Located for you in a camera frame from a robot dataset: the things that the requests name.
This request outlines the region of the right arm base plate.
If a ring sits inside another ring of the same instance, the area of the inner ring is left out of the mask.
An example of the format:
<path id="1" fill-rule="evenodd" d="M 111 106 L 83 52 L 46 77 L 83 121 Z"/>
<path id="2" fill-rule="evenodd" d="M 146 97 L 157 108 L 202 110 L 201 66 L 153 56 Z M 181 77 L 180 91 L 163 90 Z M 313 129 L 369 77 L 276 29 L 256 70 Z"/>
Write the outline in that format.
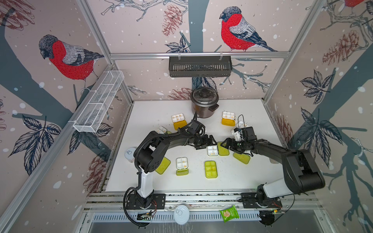
<path id="1" fill-rule="evenodd" d="M 241 197 L 238 199 L 239 203 L 243 204 L 244 208 L 282 208 L 282 203 L 279 198 L 268 198 L 265 194 L 257 193 L 241 193 Z"/>

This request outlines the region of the large green pillbox front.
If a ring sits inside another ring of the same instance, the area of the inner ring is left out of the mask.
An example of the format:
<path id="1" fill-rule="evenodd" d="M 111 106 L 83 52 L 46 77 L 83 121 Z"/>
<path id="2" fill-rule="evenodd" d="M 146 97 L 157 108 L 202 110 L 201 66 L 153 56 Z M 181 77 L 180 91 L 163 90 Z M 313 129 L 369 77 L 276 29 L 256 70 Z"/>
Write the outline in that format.
<path id="1" fill-rule="evenodd" d="M 217 165 L 215 161 L 205 161 L 205 176 L 208 179 L 215 179 L 218 176 Z"/>

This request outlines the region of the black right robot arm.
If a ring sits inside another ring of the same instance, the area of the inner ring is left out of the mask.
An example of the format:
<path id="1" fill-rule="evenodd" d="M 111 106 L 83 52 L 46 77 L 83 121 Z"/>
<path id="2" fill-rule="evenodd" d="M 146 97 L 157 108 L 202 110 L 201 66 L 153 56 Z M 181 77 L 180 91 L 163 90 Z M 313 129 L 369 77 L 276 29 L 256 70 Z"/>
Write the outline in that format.
<path id="1" fill-rule="evenodd" d="M 325 179 L 309 150 L 294 150 L 273 144 L 265 139 L 258 139 L 253 127 L 235 128 L 241 139 L 227 138 L 221 143 L 223 148 L 237 154 L 266 156 L 280 163 L 284 177 L 257 187 L 256 203 L 268 206 L 275 199 L 298 195 L 322 189 Z"/>

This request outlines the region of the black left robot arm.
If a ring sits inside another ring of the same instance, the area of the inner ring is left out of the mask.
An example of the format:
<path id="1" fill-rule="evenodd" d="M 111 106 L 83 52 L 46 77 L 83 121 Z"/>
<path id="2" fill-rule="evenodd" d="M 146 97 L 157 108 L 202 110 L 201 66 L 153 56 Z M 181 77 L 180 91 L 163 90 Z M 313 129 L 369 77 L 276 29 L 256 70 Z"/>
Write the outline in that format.
<path id="1" fill-rule="evenodd" d="M 212 135 L 206 135 L 204 129 L 178 129 L 176 133 L 159 134 L 151 131 L 135 151 L 135 167 L 138 170 L 139 182 L 135 194 L 140 200 L 152 197 L 153 172 L 160 166 L 166 152 L 178 146 L 192 146 L 196 150 L 216 146 Z"/>

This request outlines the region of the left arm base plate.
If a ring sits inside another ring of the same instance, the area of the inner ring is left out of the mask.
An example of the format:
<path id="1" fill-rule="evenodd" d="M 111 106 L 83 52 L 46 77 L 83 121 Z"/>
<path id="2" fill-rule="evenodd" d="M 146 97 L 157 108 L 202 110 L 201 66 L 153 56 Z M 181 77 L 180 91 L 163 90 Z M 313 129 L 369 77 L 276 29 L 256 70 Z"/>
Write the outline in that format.
<path id="1" fill-rule="evenodd" d="M 163 210 L 166 203 L 166 194 L 151 194 L 146 198 L 138 193 L 127 195 L 123 200 L 127 210 Z"/>

